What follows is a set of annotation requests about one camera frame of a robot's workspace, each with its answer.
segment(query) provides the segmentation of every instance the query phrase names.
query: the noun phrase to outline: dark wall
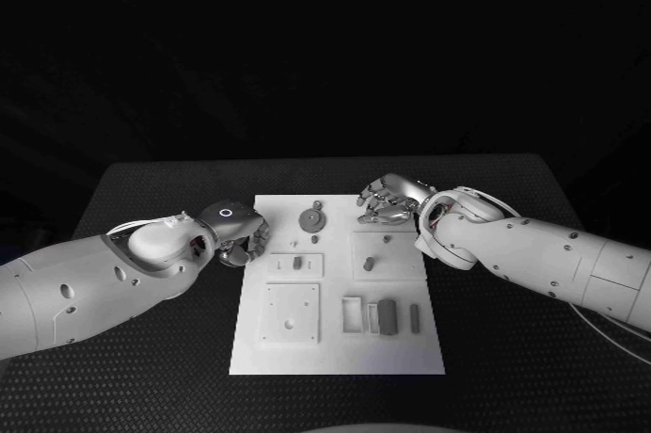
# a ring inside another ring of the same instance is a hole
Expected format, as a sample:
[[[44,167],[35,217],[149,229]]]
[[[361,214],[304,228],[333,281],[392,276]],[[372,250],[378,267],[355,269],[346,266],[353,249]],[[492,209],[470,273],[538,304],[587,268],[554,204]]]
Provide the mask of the dark wall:
[[[70,234],[136,160],[536,152],[585,201],[643,168],[650,19],[644,0],[31,0],[0,47],[14,237]]]

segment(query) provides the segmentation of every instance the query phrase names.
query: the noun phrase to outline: table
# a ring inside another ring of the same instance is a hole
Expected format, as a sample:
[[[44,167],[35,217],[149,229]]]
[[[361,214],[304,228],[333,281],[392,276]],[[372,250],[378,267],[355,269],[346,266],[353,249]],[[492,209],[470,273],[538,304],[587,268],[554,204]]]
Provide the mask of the table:
[[[522,215],[581,229],[544,159],[495,154],[114,165],[75,237],[196,214],[228,198],[253,205],[255,194],[356,193],[389,171],[438,189],[467,185]],[[446,376],[231,377],[244,270],[215,261],[182,297],[96,338],[12,360],[0,431],[300,432],[362,422],[469,431],[650,428],[651,367],[569,305],[482,265],[464,272],[427,259],[427,270]],[[639,338],[604,328],[651,356]]]

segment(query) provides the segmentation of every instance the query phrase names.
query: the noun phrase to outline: dark textured tabletop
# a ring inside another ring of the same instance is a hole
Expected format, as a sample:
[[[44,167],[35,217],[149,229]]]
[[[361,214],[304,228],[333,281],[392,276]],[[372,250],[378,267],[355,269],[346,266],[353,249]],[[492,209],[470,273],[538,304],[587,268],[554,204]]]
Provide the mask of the dark textured tabletop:
[[[467,185],[581,230],[535,154],[114,165],[75,237],[257,194],[352,194],[388,172]],[[244,270],[214,261],[189,292],[87,341],[12,360],[0,431],[283,431],[356,423],[469,431],[650,431],[651,366],[571,306],[425,259],[446,376],[231,376]],[[646,356],[651,345],[590,318]]]

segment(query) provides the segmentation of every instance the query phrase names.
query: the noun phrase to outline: small hole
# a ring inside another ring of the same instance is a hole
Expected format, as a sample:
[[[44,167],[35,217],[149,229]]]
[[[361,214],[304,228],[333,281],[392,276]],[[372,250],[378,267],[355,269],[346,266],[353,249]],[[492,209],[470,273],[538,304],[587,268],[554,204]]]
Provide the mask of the small hole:
[[[117,266],[114,268],[114,271],[116,271],[116,278],[119,279],[119,281],[124,281],[127,279],[126,270],[120,266]]]
[[[75,296],[75,291],[73,290],[73,287],[68,284],[61,285],[61,294],[64,298],[73,298]]]

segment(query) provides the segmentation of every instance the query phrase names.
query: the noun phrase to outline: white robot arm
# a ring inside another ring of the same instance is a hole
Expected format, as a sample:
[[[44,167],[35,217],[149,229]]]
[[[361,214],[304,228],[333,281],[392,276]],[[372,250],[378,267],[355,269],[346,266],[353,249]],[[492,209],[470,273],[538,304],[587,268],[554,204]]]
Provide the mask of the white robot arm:
[[[245,251],[250,236],[255,249]],[[267,239],[266,219],[224,200],[198,218],[183,213],[127,223],[9,262],[0,266],[0,360],[107,331],[183,294],[217,253],[225,265],[247,265]]]
[[[361,193],[361,222],[420,215],[415,246],[461,270],[477,261],[508,281],[651,331],[651,251],[502,210],[467,187],[434,187],[387,174]]]

